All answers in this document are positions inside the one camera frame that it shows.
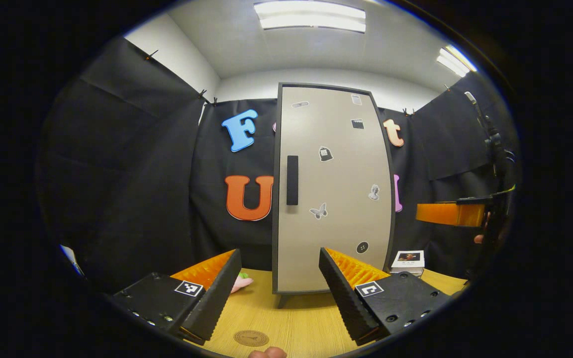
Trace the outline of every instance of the beige cabinet door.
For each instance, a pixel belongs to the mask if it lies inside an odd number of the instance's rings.
[[[359,90],[281,84],[278,103],[274,293],[328,290],[318,269],[320,247],[383,269],[392,241],[395,197],[389,149],[372,96]],[[297,182],[291,177],[287,188],[289,156],[297,157]],[[293,190],[297,204],[288,204]]]

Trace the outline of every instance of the fluorescent light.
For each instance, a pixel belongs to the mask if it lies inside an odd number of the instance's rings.
[[[459,75],[459,77],[463,77],[466,75],[466,73],[468,73],[468,71],[462,71],[457,65],[453,64],[452,61],[450,61],[446,57],[443,56],[437,57],[437,62],[446,66],[448,69],[450,69],[450,71],[453,71],[454,73]]]
[[[304,0],[290,0],[290,1],[270,1],[261,2],[253,5],[255,12],[260,15],[270,15],[288,12],[307,12],[307,13],[327,13],[338,14],[341,16],[348,16],[354,18],[366,18],[366,12],[355,7],[345,6],[341,4],[334,4],[332,2],[322,1],[304,1]]]
[[[337,29],[346,29],[359,32],[366,31],[366,24],[359,23],[348,18],[335,18],[332,16],[323,16],[316,14],[284,14],[273,16],[260,20],[263,29],[273,29],[276,27],[294,27],[294,26],[319,26],[335,27]]]
[[[469,68],[470,71],[472,72],[477,71],[477,68],[470,61],[468,61],[468,59],[456,48],[452,47],[451,45],[448,45],[444,47],[444,49],[450,52],[450,54],[455,56],[459,61],[461,61],[461,63],[464,64],[464,66],[466,66],[467,68]]]
[[[263,29],[278,27],[334,27],[366,32],[366,12],[332,2],[287,0],[255,4]]]
[[[443,48],[439,50],[439,55],[448,59],[448,61],[450,61],[450,63],[452,63],[453,66],[457,66],[459,70],[464,71],[465,73],[468,73],[470,71],[463,63],[461,63],[461,61],[459,61],[455,56],[453,56],[452,54],[450,54],[450,52],[444,50]]]

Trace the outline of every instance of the black backdrop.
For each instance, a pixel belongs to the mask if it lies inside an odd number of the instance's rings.
[[[246,208],[256,208],[260,187],[255,182],[262,175],[273,176],[273,151],[277,99],[232,100],[207,105],[200,120],[200,129],[191,169],[191,207],[193,238],[201,259],[226,250],[240,249],[244,268],[271,270],[272,215],[259,221],[242,221],[229,215],[226,207],[229,175],[245,175]],[[234,115],[253,109],[253,144],[239,152],[231,151],[231,138],[221,123]]]
[[[129,41],[119,38],[64,89],[46,121],[38,161],[45,220],[71,247],[91,281],[116,292],[151,271],[172,274],[231,249],[243,267],[271,270],[271,221],[243,221],[226,209],[225,177],[244,175],[245,206],[259,203],[256,177],[273,175],[277,99],[208,104],[198,126],[196,91]],[[509,111],[481,77],[468,74],[416,113],[380,108],[400,125],[389,143],[399,176],[392,253],[425,250],[426,267],[467,277],[478,256],[478,228],[414,219],[416,204],[496,191],[484,133],[463,95],[507,133]],[[223,120],[254,109],[253,145],[231,152]]]
[[[204,99],[117,38],[45,122],[37,186],[48,229],[116,292],[191,265],[189,173]]]

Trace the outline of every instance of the orange object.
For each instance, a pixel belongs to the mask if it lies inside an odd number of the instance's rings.
[[[227,251],[224,254],[202,261],[202,263],[197,263],[196,265],[193,265],[193,267],[188,267],[181,272],[171,275],[171,277],[180,279],[181,281],[198,283],[207,290],[234,251],[236,250]]]
[[[260,186],[260,201],[255,209],[245,208],[245,186],[249,181],[249,178],[244,175],[230,175],[225,178],[225,183],[227,183],[227,211],[238,220],[261,220],[271,211],[273,177],[265,175],[255,179],[255,182]]]
[[[455,202],[417,204],[415,218],[434,224],[480,227],[484,211],[484,204],[457,205]]]
[[[362,283],[376,281],[390,276],[380,269],[351,258],[339,251],[329,249],[328,247],[324,249],[327,250],[333,261],[335,261],[335,264],[339,267],[352,289],[355,289],[355,285],[361,285]]]
[[[397,135],[397,131],[401,131],[401,127],[398,124],[395,124],[393,120],[389,119],[382,123],[382,125],[386,128],[388,140],[390,140],[392,145],[395,147],[401,147],[404,145],[404,140]]]

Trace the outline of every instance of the wooden table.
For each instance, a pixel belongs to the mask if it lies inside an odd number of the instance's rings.
[[[284,349],[289,358],[328,358],[359,348],[348,335],[330,293],[294,295],[284,308],[277,309],[280,296],[271,293],[271,272],[242,272],[253,283],[229,297],[211,340],[202,348],[233,358],[247,358],[252,351],[271,346]],[[421,279],[448,295],[462,290],[466,282],[431,270],[424,270]],[[266,334],[269,341],[249,347],[234,340],[237,332],[248,329]]]

